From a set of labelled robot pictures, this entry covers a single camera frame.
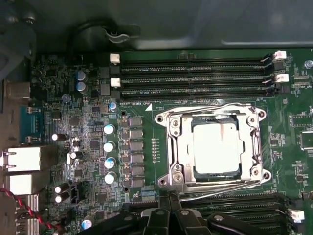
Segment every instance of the motherboard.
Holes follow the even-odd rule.
[[[20,108],[20,155],[40,156],[41,164],[10,164],[23,164],[19,171],[46,165],[48,183],[40,175],[36,186],[47,200],[37,209],[52,224],[66,221],[64,231],[33,234],[74,235],[123,204],[140,215],[161,189],[177,190],[187,207],[207,194],[236,198],[238,217],[272,234],[282,227],[275,206],[253,215],[245,203],[300,200],[293,212],[304,211],[303,223],[284,221],[286,231],[312,234],[312,67],[311,49],[83,54],[71,64],[38,55],[30,82],[8,95],[29,98]],[[13,193],[38,192],[16,180]],[[218,208],[207,202],[198,210],[208,216]]]

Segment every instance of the ram slot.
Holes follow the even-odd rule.
[[[121,92],[122,101],[139,100],[179,100],[179,99],[216,99],[216,98],[252,98],[272,97],[276,94],[275,88],[266,90],[220,90],[209,89],[168,89],[168,90],[143,90]]]

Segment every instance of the electrolytic capacitor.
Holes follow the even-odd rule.
[[[53,141],[66,141],[66,140],[68,140],[68,137],[66,136],[66,134],[60,134],[60,133],[53,134],[51,138]]]
[[[88,86],[84,82],[78,82],[76,85],[76,90],[84,94],[88,91]]]
[[[111,185],[114,183],[114,181],[116,180],[117,175],[115,172],[110,171],[105,177],[104,177],[104,181],[108,184]]]
[[[75,75],[77,81],[83,82],[83,81],[87,81],[86,79],[86,74],[83,71],[78,71]]]
[[[103,128],[104,134],[110,135],[115,131],[115,127],[112,124],[105,125]]]
[[[90,227],[92,227],[92,224],[94,223],[94,219],[93,217],[91,217],[90,215],[87,215],[83,222],[82,222],[82,228],[83,230],[88,229]]]
[[[54,191],[56,192],[56,193],[60,193],[60,192],[63,192],[63,191],[65,191],[65,190],[68,190],[69,189],[69,183],[63,183],[63,184],[61,184],[61,185],[59,185],[59,186],[56,186],[55,188],[54,188]]]
[[[76,151],[76,152],[71,152],[69,156],[72,159],[80,159],[80,158],[83,158],[84,153],[82,151]]]
[[[103,145],[103,150],[107,153],[112,152],[114,149],[115,149],[115,143],[112,141],[109,141]]]
[[[65,200],[67,200],[69,197],[70,197],[69,192],[68,191],[64,191],[64,192],[60,193],[59,195],[57,195],[55,197],[55,202],[56,203],[61,203],[61,202],[65,201]]]
[[[112,112],[115,112],[117,110],[117,104],[115,102],[111,102],[109,104],[109,109],[112,111]]]
[[[115,165],[116,165],[116,160],[113,157],[107,158],[104,162],[104,167],[106,169],[112,169],[113,167],[115,167]]]

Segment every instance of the mounting hole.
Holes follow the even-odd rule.
[[[264,173],[263,177],[264,177],[264,179],[268,180],[270,175],[268,173]]]
[[[128,187],[123,188],[124,193],[129,193],[130,189]]]
[[[156,119],[157,119],[158,122],[162,122],[163,121],[163,117],[162,116],[158,116]]]
[[[161,185],[161,186],[165,186],[165,185],[166,185],[166,181],[165,181],[165,180],[161,180],[161,181],[160,181],[160,185]]]
[[[263,118],[265,116],[265,113],[263,111],[259,112],[259,117]]]

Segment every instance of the green circuit board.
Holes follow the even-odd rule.
[[[262,57],[276,50],[202,50],[202,51],[150,51],[124,52],[120,56],[124,60],[157,60],[179,59],[192,56],[197,59]],[[267,118],[260,122],[262,153],[264,168],[272,173],[272,180],[253,189],[245,189],[236,193],[269,193],[282,192],[290,197],[302,197],[308,193],[305,201],[305,216],[308,235],[313,233],[313,69],[306,69],[304,62],[313,59],[311,49],[288,49],[285,71],[290,76],[289,83],[284,84],[284,92],[274,97],[241,98],[241,99],[201,99],[176,101],[138,101],[122,102],[111,112],[108,104],[114,102],[109,95],[102,95],[103,84],[109,79],[102,75],[103,68],[109,62],[108,54],[87,54],[80,56],[80,62],[73,66],[64,65],[61,55],[38,55],[33,68],[31,95],[36,100],[34,107],[43,109],[43,127],[29,130],[33,136],[41,136],[45,143],[52,143],[53,133],[67,133],[79,141],[84,151],[84,160],[71,167],[66,165],[66,153],[71,143],[61,142],[59,145],[59,165],[52,170],[53,186],[66,180],[84,182],[86,199],[77,205],[62,203],[49,206],[50,219],[64,208],[73,208],[75,220],[68,227],[68,234],[73,235],[81,230],[85,216],[91,215],[95,223],[108,219],[118,213],[125,202],[155,201],[159,188],[157,179],[167,172],[165,130],[155,123],[158,113],[172,107],[182,105],[220,105],[231,102],[252,103],[267,112]],[[82,94],[75,89],[75,74],[83,71],[88,79],[88,92]],[[62,102],[62,96],[68,94],[71,101]],[[119,152],[122,144],[122,120],[140,118],[141,124],[134,130],[141,130],[143,135],[136,141],[143,144],[144,186],[126,187],[123,182],[125,168]],[[22,120],[21,125],[31,122]],[[112,135],[104,135],[103,128],[107,124],[115,126]],[[21,133],[21,142],[28,133]],[[104,153],[103,144],[112,141],[117,148]],[[104,167],[107,157],[117,159],[112,169],[117,175],[116,182],[107,185],[104,177],[108,170]]]

